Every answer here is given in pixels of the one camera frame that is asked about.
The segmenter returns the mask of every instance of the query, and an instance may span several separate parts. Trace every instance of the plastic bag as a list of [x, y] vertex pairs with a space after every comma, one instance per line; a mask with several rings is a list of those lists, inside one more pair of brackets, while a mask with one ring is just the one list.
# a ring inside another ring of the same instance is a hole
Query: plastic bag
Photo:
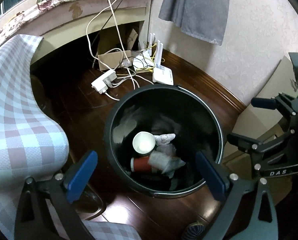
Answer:
[[156, 139], [156, 145], [162, 145], [170, 143], [176, 135], [174, 133], [162, 134], [162, 135], [155, 135], [154, 138]]
[[186, 163], [178, 157], [170, 157], [165, 153], [153, 151], [150, 154], [148, 164], [162, 171], [162, 174], [175, 171]]
[[170, 157], [176, 156], [176, 148], [172, 143], [162, 144], [157, 147], [158, 152], [167, 154]]

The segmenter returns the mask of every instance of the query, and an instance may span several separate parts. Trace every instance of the slipper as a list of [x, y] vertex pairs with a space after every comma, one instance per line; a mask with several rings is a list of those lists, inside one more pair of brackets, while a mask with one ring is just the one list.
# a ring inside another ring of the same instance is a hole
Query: slipper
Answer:
[[181, 240], [197, 240], [197, 237], [203, 232], [205, 226], [200, 222], [188, 225], [181, 236]]

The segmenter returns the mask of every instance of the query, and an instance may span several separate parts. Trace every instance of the checkered fabric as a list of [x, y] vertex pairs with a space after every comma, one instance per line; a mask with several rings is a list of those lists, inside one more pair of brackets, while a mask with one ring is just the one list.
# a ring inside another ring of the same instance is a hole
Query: checkered fabric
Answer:
[[[51, 205], [49, 200], [47, 200], [47, 204], [59, 236], [64, 239], [69, 239], [54, 207]], [[141, 240], [137, 231], [129, 225], [86, 220], [83, 220], [83, 224], [96, 240]]]
[[31, 89], [30, 61], [41, 40], [20, 34], [0, 47], [0, 230], [8, 239], [25, 178], [46, 179], [68, 157], [64, 131]]

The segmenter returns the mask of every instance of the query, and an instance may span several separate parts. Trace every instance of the power strip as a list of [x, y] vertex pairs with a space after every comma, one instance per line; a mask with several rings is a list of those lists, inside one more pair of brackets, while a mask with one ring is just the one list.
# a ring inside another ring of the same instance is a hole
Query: power strip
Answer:
[[112, 87], [111, 82], [116, 79], [116, 72], [113, 69], [109, 69], [106, 73], [99, 76], [95, 81], [91, 83], [91, 86], [102, 94], [108, 90], [108, 86]]

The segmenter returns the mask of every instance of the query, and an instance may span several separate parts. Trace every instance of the blue gripper pad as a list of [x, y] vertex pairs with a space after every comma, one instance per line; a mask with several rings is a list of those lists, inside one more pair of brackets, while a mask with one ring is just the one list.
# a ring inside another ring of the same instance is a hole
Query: blue gripper pad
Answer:
[[90, 151], [68, 169], [64, 187], [67, 189], [66, 198], [70, 204], [80, 198], [97, 164], [97, 153]]
[[226, 184], [202, 152], [196, 153], [196, 168], [205, 179], [215, 200], [226, 200]]

